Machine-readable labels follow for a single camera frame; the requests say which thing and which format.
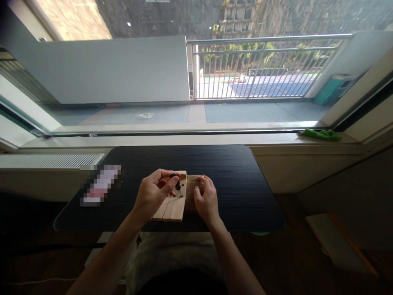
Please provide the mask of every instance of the white radiator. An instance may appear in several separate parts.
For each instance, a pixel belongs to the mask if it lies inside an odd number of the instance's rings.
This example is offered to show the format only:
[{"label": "white radiator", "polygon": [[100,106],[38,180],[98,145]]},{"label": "white radiator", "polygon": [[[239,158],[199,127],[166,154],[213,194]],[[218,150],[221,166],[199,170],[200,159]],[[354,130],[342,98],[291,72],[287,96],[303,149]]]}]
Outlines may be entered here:
[{"label": "white radiator", "polygon": [[105,154],[2,154],[0,170],[79,169],[98,165]]}]

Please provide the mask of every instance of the black tabletop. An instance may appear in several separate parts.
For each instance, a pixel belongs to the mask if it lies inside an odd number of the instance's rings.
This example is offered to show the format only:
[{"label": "black tabletop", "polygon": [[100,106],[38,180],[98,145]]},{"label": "black tabletop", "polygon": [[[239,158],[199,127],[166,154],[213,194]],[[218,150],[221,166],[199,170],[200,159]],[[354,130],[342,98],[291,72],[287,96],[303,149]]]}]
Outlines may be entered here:
[{"label": "black tabletop", "polygon": [[[55,220],[60,231],[115,231],[134,206],[142,178],[158,168],[209,176],[217,189],[219,214],[228,231],[280,231],[285,218],[250,148],[244,145],[116,147],[101,165],[121,165],[121,188],[100,207],[81,207],[85,189]],[[207,231],[197,213],[182,222],[151,221],[143,231]]]}]

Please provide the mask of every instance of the cable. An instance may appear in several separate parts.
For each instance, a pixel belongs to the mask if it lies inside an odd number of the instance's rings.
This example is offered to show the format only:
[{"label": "cable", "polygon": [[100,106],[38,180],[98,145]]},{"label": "cable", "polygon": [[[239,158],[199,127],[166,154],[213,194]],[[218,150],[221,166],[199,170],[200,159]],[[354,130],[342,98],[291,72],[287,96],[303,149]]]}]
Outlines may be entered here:
[{"label": "cable", "polygon": [[[40,281],[26,281],[26,282],[20,282],[20,283],[11,283],[11,282],[2,282],[0,284],[2,285],[9,285],[9,286],[22,286],[22,285],[30,285],[30,284],[39,284],[39,283],[45,283],[48,281],[76,281],[78,278],[50,278],[50,279],[45,279],[45,280],[40,280]],[[126,283],[125,280],[120,280],[119,284],[124,285]]]}]

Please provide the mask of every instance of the glass pane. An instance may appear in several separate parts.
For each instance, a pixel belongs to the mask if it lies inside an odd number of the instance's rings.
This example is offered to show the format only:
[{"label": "glass pane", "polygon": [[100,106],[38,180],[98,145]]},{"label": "glass pane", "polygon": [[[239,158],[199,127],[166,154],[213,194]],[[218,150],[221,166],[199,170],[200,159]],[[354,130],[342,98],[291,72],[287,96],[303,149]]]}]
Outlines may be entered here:
[{"label": "glass pane", "polygon": [[324,127],[393,46],[389,0],[37,2],[67,42],[1,39],[0,74],[81,132]]}]

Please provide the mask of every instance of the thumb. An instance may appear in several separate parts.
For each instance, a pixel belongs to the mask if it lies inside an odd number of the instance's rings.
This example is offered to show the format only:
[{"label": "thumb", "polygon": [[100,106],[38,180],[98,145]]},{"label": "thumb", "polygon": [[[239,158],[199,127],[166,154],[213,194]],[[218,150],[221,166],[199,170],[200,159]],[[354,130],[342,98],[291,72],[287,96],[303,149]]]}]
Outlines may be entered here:
[{"label": "thumb", "polygon": [[163,186],[160,191],[167,196],[176,186],[177,182],[179,181],[179,176],[173,176],[166,185]]},{"label": "thumb", "polygon": [[199,186],[196,186],[194,189],[194,199],[198,199],[198,200],[202,199],[201,191],[199,190]]}]

